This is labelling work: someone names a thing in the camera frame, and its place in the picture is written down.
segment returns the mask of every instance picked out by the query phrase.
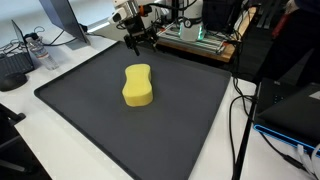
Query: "white cable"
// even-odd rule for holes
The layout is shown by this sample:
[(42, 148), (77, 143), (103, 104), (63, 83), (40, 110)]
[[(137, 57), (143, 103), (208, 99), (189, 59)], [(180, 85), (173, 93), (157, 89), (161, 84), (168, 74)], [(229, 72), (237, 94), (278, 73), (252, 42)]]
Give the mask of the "white cable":
[(307, 154), (304, 153), (304, 148), (300, 144), (298, 144), (298, 154), (300, 156), (300, 161), (303, 164), (303, 166), (306, 168), (308, 173), (313, 176), (314, 170), (312, 167), (311, 159)]
[(320, 144), (313, 150), (312, 156), (311, 156), (311, 162), (314, 169), (315, 176), (319, 179), (320, 178), (320, 167), (319, 167), (319, 159), (317, 157), (317, 153), (320, 150)]

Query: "electronic equipment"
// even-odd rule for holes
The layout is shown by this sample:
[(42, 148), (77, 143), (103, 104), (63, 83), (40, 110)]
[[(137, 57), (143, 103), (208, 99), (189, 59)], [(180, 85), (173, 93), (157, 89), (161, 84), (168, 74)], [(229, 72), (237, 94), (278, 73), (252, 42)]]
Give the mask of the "electronic equipment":
[(243, 0), (203, 0), (203, 24), (206, 30), (232, 34), (241, 13)]
[(180, 38), (184, 41), (197, 41), (203, 38), (202, 33), (202, 0), (194, 0), (189, 4), (188, 0), (184, 1), (184, 7), (173, 7), (159, 3), (149, 3), (146, 5), (138, 6), (136, 0), (113, 0), (115, 12), (109, 17), (110, 23), (118, 23), (123, 30), (128, 31), (128, 35), (124, 37), (124, 41), (129, 49), (133, 49), (136, 55), (139, 56), (137, 44), (141, 42), (149, 42), (154, 48), (158, 40), (158, 36), (154, 27), (151, 25), (148, 28), (144, 27), (141, 17), (147, 16), (152, 12), (151, 6), (157, 6), (174, 11), (185, 11), (184, 15), (178, 17), (177, 23), (180, 24)]
[[(184, 0), (184, 6), (187, 6), (189, 0)], [(202, 23), (203, 1), (197, 0), (192, 6), (187, 8), (183, 16), (178, 18), (180, 24), (180, 39), (183, 41), (196, 42), (204, 37)]]
[(68, 0), (39, 0), (52, 24), (90, 45)]
[(0, 59), (0, 79), (13, 73), (25, 74), (34, 70), (34, 65), (23, 39), (22, 31), (13, 20), (12, 25), (19, 41), (18, 48), (21, 49), (22, 52)]
[(145, 28), (141, 17), (148, 16), (152, 12), (150, 5), (138, 6), (136, 0), (113, 0), (115, 12), (108, 18), (110, 23), (119, 23), (128, 31), (124, 41), (129, 49), (133, 49), (137, 56), (140, 55), (137, 44), (149, 42), (154, 47), (158, 36), (151, 26)]
[[(260, 97), (270, 92), (260, 88), (259, 93)], [(310, 84), (258, 113), (254, 120), (254, 129), (294, 147), (300, 144), (308, 153), (312, 153), (320, 143), (319, 109), (320, 85)]]

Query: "power cord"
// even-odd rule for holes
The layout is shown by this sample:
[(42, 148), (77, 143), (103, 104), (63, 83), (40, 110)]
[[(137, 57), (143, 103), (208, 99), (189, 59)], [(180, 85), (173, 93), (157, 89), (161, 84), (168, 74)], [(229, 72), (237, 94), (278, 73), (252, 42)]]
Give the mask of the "power cord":
[(230, 137), (230, 145), (231, 145), (231, 150), (232, 150), (232, 169), (233, 169), (233, 172), (235, 172), (235, 169), (236, 169), (236, 157), (235, 157), (235, 148), (234, 148), (234, 143), (233, 143), (233, 135), (232, 135), (232, 106), (234, 104), (235, 101), (237, 101), (238, 99), (242, 99), (242, 103), (243, 103), (243, 109), (244, 109), (244, 112), (245, 114), (248, 116), (248, 120), (250, 122), (253, 122), (252, 118), (250, 118), (250, 115), (246, 109), (246, 100), (250, 101), (250, 102), (256, 102), (257, 101), (257, 98), (255, 96), (252, 96), (252, 95), (244, 95), (242, 93), (242, 91), (240, 90), (239, 86), (238, 86), (238, 83), (239, 83), (239, 80), (238, 78), (234, 77), (233, 78), (233, 86), (235, 88), (235, 90), (238, 92), (239, 96), (234, 98), (230, 104), (230, 107), (229, 107), (229, 137)]
[(42, 26), (37, 26), (37, 27), (35, 27), (34, 30), (33, 30), (34, 33), (45, 32), (45, 31), (46, 31), (46, 30), (45, 30), (44, 27), (42, 27)]
[(61, 33), (49, 44), (43, 44), (43, 45), (52, 45), (54, 42), (56, 42), (56, 40), (63, 34), (64, 30), (61, 31)]
[(106, 37), (105, 37), (105, 36), (103, 36), (103, 35), (94, 34), (94, 33), (86, 33), (86, 35), (88, 35), (88, 36), (99, 36), (99, 37), (106, 38)]
[(74, 40), (76, 40), (77, 38), (73, 38), (71, 39), (70, 41), (67, 41), (67, 42), (64, 42), (64, 43), (60, 43), (60, 44), (44, 44), (44, 46), (61, 46), (61, 45), (64, 45), (64, 44), (68, 44)]

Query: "desk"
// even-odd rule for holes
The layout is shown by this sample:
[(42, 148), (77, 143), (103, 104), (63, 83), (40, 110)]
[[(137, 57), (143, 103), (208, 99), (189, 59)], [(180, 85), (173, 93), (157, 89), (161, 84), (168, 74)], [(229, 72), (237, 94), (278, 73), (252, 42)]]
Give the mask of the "desk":
[[(250, 8), (248, 11), (247, 16), (245, 16), (239, 26), (239, 33), (241, 34), (241, 36), (243, 36), (246, 32), (246, 30), (248, 29), (250, 22), (252, 20), (252, 18), (254, 17), (256, 13), (256, 8)], [(221, 54), (215, 54), (213, 52), (207, 52), (207, 51), (203, 51), (201, 50), (201, 48), (195, 48), (193, 46), (186, 46), (184, 44), (181, 43), (176, 43), (174, 41), (168, 41), (165, 39), (159, 39), (157, 44), (162, 45), (162, 46), (166, 46), (169, 48), (173, 48), (173, 49), (178, 49), (184, 52), (189, 52), (192, 54), (197, 54), (200, 56), (204, 56), (207, 58), (211, 58), (211, 59), (215, 59), (218, 61), (222, 61), (222, 62), (230, 62), (230, 59), (232, 58), (232, 56), (235, 53), (235, 47), (231, 44), (227, 45), (224, 49), (224, 51)]]
[[(271, 144), (280, 152), (288, 154), (299, 160), (296, 148), (287, 145), (274, 138), (268, 137)], [(311, 180), (307, 173), (299, 170), (280, 157), (255, 130), (251, 129), (243, 169), (241, 173), (243, 180)]]
[[(36, 88), (115, 43), (101, 37), (89, 36), (89, 38), (91, 46), (74, 51), (67, 46), (48, 47), (51, 56), (60, 63), (60, 68), (48, 71), (40, 67), (29, 73), (29, 81), (23, 87), (0, 94), (1, 103), (14, 112), (26, 114), (27, 118), (15, 127), (53, 179), (132, 179), (78, 130), (33, 94)], [(248, 95), (252, 95), (256, 88), (254, 84), (242, 80), (239, 81), (239, 86), (244, 94)], [(232, 99), (236, 96), (238, 94), (230, 82), (190, 179), (231, 179), (232, 156), (228, 134), (228, 110)], [(234, 104), (232, 114), (232, 129), (237, 152), (247, 121), (241, 101)]]

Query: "cable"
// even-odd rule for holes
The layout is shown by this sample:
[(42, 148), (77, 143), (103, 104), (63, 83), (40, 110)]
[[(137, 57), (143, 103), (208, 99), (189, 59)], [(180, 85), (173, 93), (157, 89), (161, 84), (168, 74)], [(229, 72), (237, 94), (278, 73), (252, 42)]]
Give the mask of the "cable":
[(159, 12), (158, 12), (157, 8), (155, 8), (155, 10), (154, 10), (154, 19), (155, 19), (155, 21), (156, 21), (156, 19), (160, 19)]
[(45, 44), (45, 45), (52, 45), (62, 35), (63, 32), (64, 30), (62, 30), (61, 33), (50, 44)]
[(243, 10), (244, 9), (242, 9), (241, 10), (241, 21), (239, 22), (239, 26), (238, 26), (238, 28), (237, 28), (237, 31), (239, 32), (239, 28), (240, 28), (240, 25), (241, 25), (241, 23), (242, 23), (242, 21), (243, 21)]
[(183, 8), (176, 8), (176, 7), (167, 6), (167, 5), (159, 4), (159, 3), (149, 3), (149, 4), (146, 4), (146, 5), (147, 6), (157, 6), (157, 7), (171, 9), (171, 10), (177, 10), (177, 11), (184, 11), (184, 10), (188, 9), (190, 6), (192, 6), (196, 2), (197, 2), (197, 0), (194, 0), (191, 4), (189, 4), (188, 6), (183, 7)]
[(76, 40), (77, 38), (74, 38), (74, 39), (71, 39), (70, 41), (67, 41), (67, 42), (64, 42), (64, 43), (61, 43), (61, 44), (43, 44), (44, 46), (61, 46), (61, 45), (64, 45), (64, 44), (67, 44), (67, 43), (70, 43), (74, 40)]
[(116, 25), (116, 28), (119, 30), (126, 30), (127, 28), (123, 26), (123, 22)]
[(17, 47), (11, 49), (11, 48), (14, 46), (14, 44), (19, 43), (19, 41), (18, 41), (18, 42), (14, 42), (14, 41), (16, 41), (16, 40), (18, 40), (18, 39), (12, 39), (12, 40), (10, 41), (10, 43), (8, 43), (8, 44), (0, 47), (0, 51), (2, 51), (2, 53), (5, 54), (5, 55), (14, 53), (14, 52), (12, 52), (12, 51), (14, 51), (15, 49), (17, 49), (17, 48), (20, 47), (20, 44), (19, 44)]
[(106, 37), (105, 37), (105, 36), (103, 36), (103, 35), (94, 34), (94, 33), (86, 33), (86, 35), (89, 35), (89, 36), (99, 36), (99, 37), (106, 38)]
[(232, 100), (231, 105), (229, 107), (229, 137), (230, 137), (230, 144), (231, 144), (231, 150), (232, 150), (232, 162), (233, 162), (233, 166), (232, 166), (232, 171), (235, 171), (235, 166), (236, 166), (236, 155), (235, 155), (235, 149), (234, 149), (234, 144), (233, 144), (233, 135), (232, 135), (232, 121), (231, 121), (231, 114), (232, 114), (232, 106), (234, 104), (234, 102), (240, 98), (246, 98), (246, 99), (250, 99), (252, 98), (252, 96), (249, 95), (240, 95), (238, 97), (236, 97), (235, 99)]
[(44, 31), (46, 31), (46, 30), (45, 30), (44, 27), (42, 27), (42, 26), (37, 26), (37, 27), (35, 27), (34, 30), (33, 30), (34, 33), (44, 32)]
[(268, 145), (274, 150), (276, 151), (280, 156), (284, 157), (285, 154), (283, 154), (282, 152), (280, 152), (278, 149), (276, 149), (271, 143), (270, 141), (266, 138), (266, 136), (262, 133), (260, 133), (260, 135), (263, 137), (263, 139), (268, 143)]
[(242, 96), (242, 103), (243, 103), (243, 109), (244, 109), (244, 112), (246, 113), (246, 115), (248, 116), (249, 120), (250, 121), (253, 121), (252, 118), (250, 117), (249, 115), (249, 112), (247, 111), (246, 109), (246, 102), (245, 100), (249, 100), (249, 101), (252, 101), (252, 96), (250, 96), (250, 98), (246, 97), (245, 95), (243, 95), (242, 91), (240, 90), (240, 88), (238, 87), (238, 78), (233, 78), (233, 86), (234, 88), (236, 89), (236, 91), (239, 93), (240, 96)]

